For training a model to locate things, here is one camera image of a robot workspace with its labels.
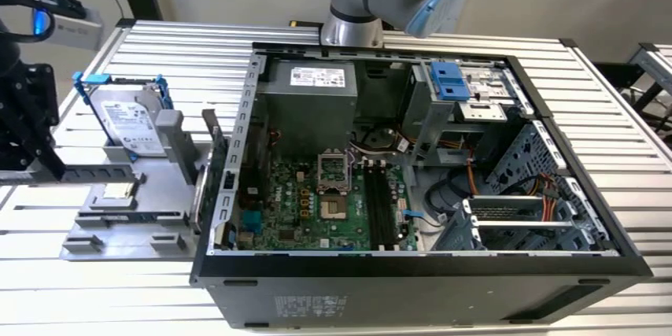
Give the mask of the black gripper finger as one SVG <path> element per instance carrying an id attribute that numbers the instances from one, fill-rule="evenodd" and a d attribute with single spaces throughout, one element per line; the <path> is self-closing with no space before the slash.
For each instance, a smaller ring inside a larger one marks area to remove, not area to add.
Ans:
<path id="1" fill-rule="evenodd" d="M 8 183 L 59 183 L 65 165 L 49 133 L 36 132 L 32 126 L 28 117 L 8 108 Z"/>

